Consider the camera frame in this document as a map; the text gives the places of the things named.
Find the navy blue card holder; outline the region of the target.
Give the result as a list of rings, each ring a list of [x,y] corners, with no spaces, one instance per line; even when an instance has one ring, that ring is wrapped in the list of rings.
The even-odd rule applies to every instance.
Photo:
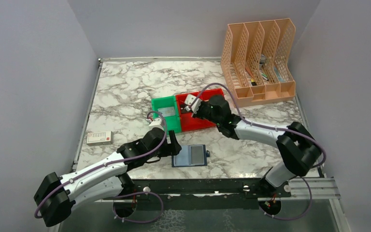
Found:
[[[206,145],[182,145],[178,155],[172,156],[172,167],[207,166],[211,153]]]

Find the green plastic bin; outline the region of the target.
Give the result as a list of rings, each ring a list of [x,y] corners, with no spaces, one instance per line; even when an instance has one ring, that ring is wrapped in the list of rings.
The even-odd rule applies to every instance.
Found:
[[[154,98],[151,100],[151,106],[153,111],[160,112],[166,119],[169,131],[173,130],[175,133],[182,131],[177,101],[174,96]]]

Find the red double bin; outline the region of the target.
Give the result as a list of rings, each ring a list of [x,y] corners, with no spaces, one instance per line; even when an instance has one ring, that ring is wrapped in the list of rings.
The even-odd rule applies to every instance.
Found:
[[[182,132],[215,127],[215,124],[208,120],[193,118],[191,112],[185,109],[185,100],[188,94],[189,93],[175,95]],[[214,95],[224,96],[224,92],[220,88],[208,89],[202,93],[200,99],[206,102]]]

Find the peach desk file organizer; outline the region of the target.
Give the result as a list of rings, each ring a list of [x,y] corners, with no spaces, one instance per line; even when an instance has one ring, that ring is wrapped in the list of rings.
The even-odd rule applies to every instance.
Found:
[[[287,64],[295,33],[290,18],[227,25],[220,65],[239,107],[294,99]]]

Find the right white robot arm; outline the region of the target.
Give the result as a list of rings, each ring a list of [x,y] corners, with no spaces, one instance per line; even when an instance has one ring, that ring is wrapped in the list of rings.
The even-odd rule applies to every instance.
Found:
[[[235,140],[250,140],[276,147],[282,162],[272,167],[260,180],[259,190],[267,197],[275,194],[287,180],[305,176],[321,156],[321,148],[299,122],[287,126],[272,126],[250,122],[231,112],[222,95],[203,101],[187,95],[186,106],[194,118],[214,123],[218,131]]]

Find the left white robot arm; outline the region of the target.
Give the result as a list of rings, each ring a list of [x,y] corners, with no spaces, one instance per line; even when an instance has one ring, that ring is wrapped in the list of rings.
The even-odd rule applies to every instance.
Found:
[[[120,180],[128,171],[148,163],[154,157],[176,156],[181,146],[175,132],[153,128],[141,139],[121,145],[103,160],[73,173],[58,176],[47,174],[33,199],[37,205],[35,218],[44,220],[46,227],[55,226],[84,203],[106,197],[106,188],[113,188],[120,198],[132,194],[132,184]]]

